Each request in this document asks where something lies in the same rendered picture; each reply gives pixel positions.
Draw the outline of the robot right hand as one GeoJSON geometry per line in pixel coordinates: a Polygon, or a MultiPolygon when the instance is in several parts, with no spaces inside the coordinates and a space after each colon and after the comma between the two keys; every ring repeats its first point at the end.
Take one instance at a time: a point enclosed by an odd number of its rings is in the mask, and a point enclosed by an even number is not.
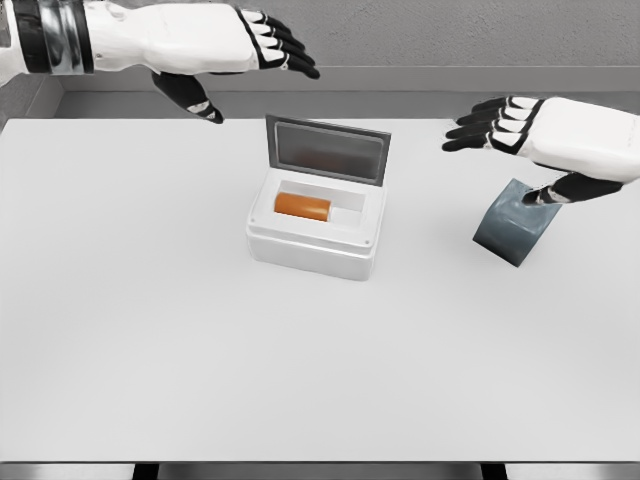
{"type": "Polygon", "coordinates": [[[560,171],[525,205],[571,204],[640,180],[640,115],[564,97],[509,95],[472,107],[445,134],[445,152],[492,149],[560,171]]]}

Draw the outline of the orange cylinder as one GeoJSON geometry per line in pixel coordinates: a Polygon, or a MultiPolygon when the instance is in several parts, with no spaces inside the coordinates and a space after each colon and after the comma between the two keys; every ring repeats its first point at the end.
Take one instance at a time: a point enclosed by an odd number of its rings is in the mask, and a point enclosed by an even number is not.
{"type": "Polygon", "coordinates": [[[326,199],[280,192],[275,199],[274,211],[279,214],[327,222],[331,202],[326,199]]]}

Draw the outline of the grey box lid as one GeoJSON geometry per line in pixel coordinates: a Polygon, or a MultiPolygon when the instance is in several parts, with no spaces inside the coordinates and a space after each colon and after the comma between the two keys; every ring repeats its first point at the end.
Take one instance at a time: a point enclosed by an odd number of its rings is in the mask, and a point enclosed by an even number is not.
{"type": "Polygon", "coordinates": [[[389,133],[276,115],[265,122],[272,168],[383,185],[389,133]]]}

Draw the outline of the dark grey block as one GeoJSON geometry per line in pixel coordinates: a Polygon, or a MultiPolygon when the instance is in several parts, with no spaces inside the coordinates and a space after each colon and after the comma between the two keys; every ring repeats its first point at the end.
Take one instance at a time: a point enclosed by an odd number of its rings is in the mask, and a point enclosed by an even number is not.
{"type": "Polygon", "coordinates": [[[561,204],[525,205],[529,186],[513,178],[486,211],[473,241],[519,267],[542,237],[561,204]]]}

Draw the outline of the white storage box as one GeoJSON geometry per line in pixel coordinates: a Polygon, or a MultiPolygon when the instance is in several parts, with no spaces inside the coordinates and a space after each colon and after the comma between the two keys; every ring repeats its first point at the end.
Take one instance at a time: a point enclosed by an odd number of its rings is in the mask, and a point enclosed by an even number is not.
{"type": "Polygon", "coordinates": [[[387,188],[270,168],[250,209],[246,236],[258,261],[366,281],[378,246],[387,188]],[[281,193],[330,202],[326,221],[275,211],[281,193]]]}

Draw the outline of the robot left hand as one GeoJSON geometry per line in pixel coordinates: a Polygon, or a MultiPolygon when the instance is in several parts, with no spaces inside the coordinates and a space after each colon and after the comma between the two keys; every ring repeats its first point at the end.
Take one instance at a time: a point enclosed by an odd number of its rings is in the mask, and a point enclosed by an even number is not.
{"type": "Polygon", "coordinates": [[[184,111],[214,124],[224,117],[199,74],[238,75],[281,69],[317,80],[316,62],[289,27],[264,11],[219,3],[164,4],[150,30],[143,64],[155,87],[184,111]]]}

